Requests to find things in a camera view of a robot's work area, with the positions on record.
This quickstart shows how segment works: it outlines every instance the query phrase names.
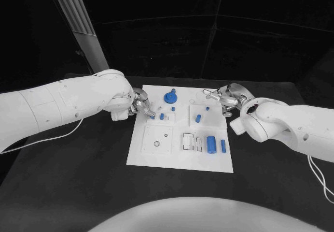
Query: circular hole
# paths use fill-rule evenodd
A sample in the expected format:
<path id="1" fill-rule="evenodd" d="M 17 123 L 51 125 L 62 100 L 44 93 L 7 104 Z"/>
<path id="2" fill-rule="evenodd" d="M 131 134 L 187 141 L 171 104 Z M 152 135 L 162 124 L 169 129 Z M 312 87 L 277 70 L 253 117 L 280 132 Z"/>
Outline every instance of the circular hole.
<path id="1" fill-rule="evenodd" d="M 303 134 L 302 140 L 306 141 L 308 137 L 309 137 L 309 135 L 308 135 L 308 134 Z"/>

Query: white platform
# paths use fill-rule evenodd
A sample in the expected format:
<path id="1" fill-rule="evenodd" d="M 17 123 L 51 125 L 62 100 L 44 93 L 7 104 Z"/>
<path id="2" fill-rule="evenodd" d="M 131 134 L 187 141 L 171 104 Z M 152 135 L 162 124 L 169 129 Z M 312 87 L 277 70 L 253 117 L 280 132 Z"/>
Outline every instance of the white platform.
<path id="1" fill-rule="evenodd" d="M 167 104 L 164 94 L 172 88 L 177 102 Z M 233 173 L 226 118 L 220 104 L 213 99 L 205 99 L 201 88 L 144 85 L 142 89 L 157 116 L 151 119 L 144 114 L 136 115 L 126 165 Z M 161 113 L 165 114 L 164 120 L 159 120 Z M 195 123 L 197 115 L 201 115 L 200 123 Z M 193 134 L 193 150 L 182 150 L 184 133 Z M 214 154 L 207 153 L 207 136 L 216 137 Z M 195 138 L 201 138 L 201 151 L 195 149 Z M 221 153 L 221 139 L 226 142 L 226 153 Z"/>

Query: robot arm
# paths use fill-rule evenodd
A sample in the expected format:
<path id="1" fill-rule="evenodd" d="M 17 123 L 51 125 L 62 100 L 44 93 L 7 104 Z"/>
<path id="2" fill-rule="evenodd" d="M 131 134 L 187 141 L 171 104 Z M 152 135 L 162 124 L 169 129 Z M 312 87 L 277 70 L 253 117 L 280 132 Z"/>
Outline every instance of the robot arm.
<path id="1" fill-rule="evenodd" d="M 146 93 L 131 87 L 116 70 L 0 94 L 0 152 L 24 137 L 102 110 L 113 121 L 138 112 L 155 115 Z"/>
<path id="2" fill-rule="evenodd" d="M 276 139 L 292 150 L 334 162 L 332 109 L 288 106 L 277 100 L 254 98 L 234 83 L 203 93 L 220 102 L 224 116 L 231 116 L 227 111 L 233 108 L 240 110 L 240 117 L 230 122 L 237 135 L 247 132 L 257 142 Z"/>

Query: small blue part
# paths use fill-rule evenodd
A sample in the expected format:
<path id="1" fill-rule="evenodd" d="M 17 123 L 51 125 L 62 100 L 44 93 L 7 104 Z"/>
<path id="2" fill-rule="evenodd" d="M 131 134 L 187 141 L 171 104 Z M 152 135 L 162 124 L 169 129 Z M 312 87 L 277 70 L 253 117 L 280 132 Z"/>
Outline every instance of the small blue part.
<path id="1" fill-rule="evenodd" d="M 221 152 L 226 153 L 224 139 L 221 139 Z"/>
<path id="2" fill-rule="evenodd" d="M 168 104 L 175 103 L 175 101 L 177 101 L 175 89 L 172 89 L 171 92 L 165 94 L 164 100 L 165 100 L 165 102 L 167 102 Z"/>
<path id="3" fill-rule="evenodd" d="M 214 136 L 207 136 L 207 153 L 208 154 L 217 153 Z"/>
<path id="4" fill-rule="evenodd" d="M 195 122 L 197 122 L 197 123 L 200 122 L 200 118 L 201 118 L 201 116 L 197 115 L 197 118 L 195 118 Z"/>

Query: rectangular slot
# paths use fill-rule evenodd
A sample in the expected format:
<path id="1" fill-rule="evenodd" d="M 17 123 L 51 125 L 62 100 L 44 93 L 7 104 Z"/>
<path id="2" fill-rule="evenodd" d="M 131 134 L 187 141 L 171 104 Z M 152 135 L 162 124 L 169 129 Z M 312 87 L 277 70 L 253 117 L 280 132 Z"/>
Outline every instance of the rectangular slot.
<path id="1" fill-rule="evenodd" d="M 182 150 L 193 151 L 193 134 L 182 134 Z"/>
<path id="2" fill-rule="evenodd" d="M 201 151 L 201 138 L 195 138 L 195 150 Z"/>

